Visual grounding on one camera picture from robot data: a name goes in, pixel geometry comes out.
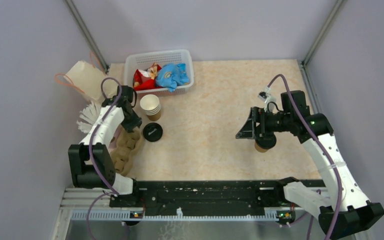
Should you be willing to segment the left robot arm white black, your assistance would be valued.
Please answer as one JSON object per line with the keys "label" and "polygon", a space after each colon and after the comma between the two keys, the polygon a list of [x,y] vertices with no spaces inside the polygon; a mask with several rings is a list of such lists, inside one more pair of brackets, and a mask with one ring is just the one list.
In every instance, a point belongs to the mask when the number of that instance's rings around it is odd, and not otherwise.
{"label": "left robot arm white black", "polygon": [[108,147],[118,127],[131,133],[142,125],[142,119],[134,111],[136,91],[126,85],[117,88],[117,94],[106,98],[98,119],[80,143],[68,149],[72,183],[77,188],[102,188],[129,207],[140,202],[140,193],[134,189],[134,180],[116,172]]}

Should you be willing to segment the black cup lid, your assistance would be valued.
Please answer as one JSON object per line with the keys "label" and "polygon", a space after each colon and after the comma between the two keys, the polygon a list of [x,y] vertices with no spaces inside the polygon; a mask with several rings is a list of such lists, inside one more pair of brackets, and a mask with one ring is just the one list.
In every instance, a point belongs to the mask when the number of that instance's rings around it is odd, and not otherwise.
{"label": "black cup lid", "polygon": [[274,134],[263,135],[257,138],[255,143],[262,150],[270,150],[276,145],[277,138]]}

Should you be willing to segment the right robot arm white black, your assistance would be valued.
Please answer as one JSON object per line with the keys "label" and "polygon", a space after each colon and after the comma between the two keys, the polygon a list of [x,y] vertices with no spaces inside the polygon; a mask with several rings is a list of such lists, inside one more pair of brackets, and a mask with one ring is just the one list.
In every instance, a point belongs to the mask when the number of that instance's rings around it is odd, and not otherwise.
{"label": "right robot arm white black", "polygon": [[301,90],[282,93],[282,109],[277,112],[273,112],[276,103],[267,91],[261,92],[259,98],[265,107],[252,107],[235,137],[253,140],[256,147],[269,150],[276,145],[276,133],[291,133],[309,153],[328,192],[328,197],[323,197],[300,180],[288,177],[277,182],[274,202],[279,206],[300,206],[317,219],[331,240],[371,228],[384,215],[384,208],[360,189],[338,149],[327,117],[311,114]]}

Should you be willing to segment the brown paper coffee cup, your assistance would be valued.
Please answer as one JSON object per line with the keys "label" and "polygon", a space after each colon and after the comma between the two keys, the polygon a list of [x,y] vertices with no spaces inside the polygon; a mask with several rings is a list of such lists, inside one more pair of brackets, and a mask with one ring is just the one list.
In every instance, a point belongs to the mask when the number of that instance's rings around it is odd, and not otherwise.
{"label": "brown paper coffee cup", "polygon": [[266,153],[268,150],[267,149],[265,149],[265,148],[262,148],[262,147],[260,147],[258,144],[254,144],[254,148],[255,148],[255,150],[256,151],[258,151],[259,153]]}

